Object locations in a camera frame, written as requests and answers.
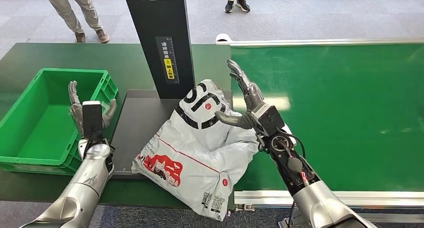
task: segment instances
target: robotic arm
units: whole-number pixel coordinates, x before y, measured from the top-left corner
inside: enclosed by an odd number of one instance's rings
[[[228,60],[230,76],[235,78],[246,102],[247,111],[242,116],[229,116],[221,111],[215,115],[225,124],[253,128],[259,140],[259,150],[270,155],[277,165],[287,190],[300,212],[313,228],[374,228],[342,203],[320,179],[294,146],[302,142],[292,135],[274,105],[264,102],[258,86],[251,82],[240,66]]]
[[[82,164],[59,198],[34,221],[21,228],[87,228],[107,181],[112,176],[112,150],[102,131],[110,123],[116,110],[116,100],[102,115],[99,101],[81,105],[76,81],[69,84],[70,112],[82,139],[78,153]]]

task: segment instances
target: gray carpet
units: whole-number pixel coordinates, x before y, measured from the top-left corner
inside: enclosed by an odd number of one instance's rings
[[[125,0],[93,0],[111,43],[138,43]],[[252,11],[224,13],[226,0],[187,0],[190,38],[212,44],[219,33],[234,40],[375,39],[424,37],[424,0],[248,0]],[[71,5],[87,34],[81,10]],[[71,43],[73,33],[47,0],[0,0],[0,58],[16,42]],[[18,227],[48,204],[0,201],[0,228]],[[224,222],[190,210],[99,206],[97,227],[277,227],[287,209],[257,209],[226,217]],[[424,227],[379,224],[379,227]]]

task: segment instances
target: green plastic crate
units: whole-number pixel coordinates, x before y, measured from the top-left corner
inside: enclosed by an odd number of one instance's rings
[[[68,84],[81,102],[109,103],[118,89],[105,70],[41,69],[0,121],[0,168],[72,175],[81,138],[69,111]]]

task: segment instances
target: white plastic bag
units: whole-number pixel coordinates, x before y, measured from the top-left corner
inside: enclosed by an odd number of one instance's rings
[[[133,160],[131,171],[144,174],[198,214],[222,221],[228,196],[258,142],[253,130],[218,121],[217,110],[240,115],[229,109],[211,80],[203,80]]]

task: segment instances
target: shoe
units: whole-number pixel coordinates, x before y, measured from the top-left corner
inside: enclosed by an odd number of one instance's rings
[[[102,44],[109,42],[109,35],[103,29],[96,30],[95,33]]]
[[[247,4],[246,0],[237,0],[237,2],[235,3],[235,5],[236,5],[237,7],[239,7],[239,8],[241,8],[241,10],[242,10],[243,12],[248,13],[248,12],[250,12],[250,11],[251,11],[251,8],[250,8],[250,6]]]
[[[75,33],[75,42],[77,44],[85,44],[86,43],[86,34],[85,33]]]
[[[233,6],[234,6],[234,1],[228,1],[226,6],[225,6],[225,12],[227,14],[231,13],[233,11]]]

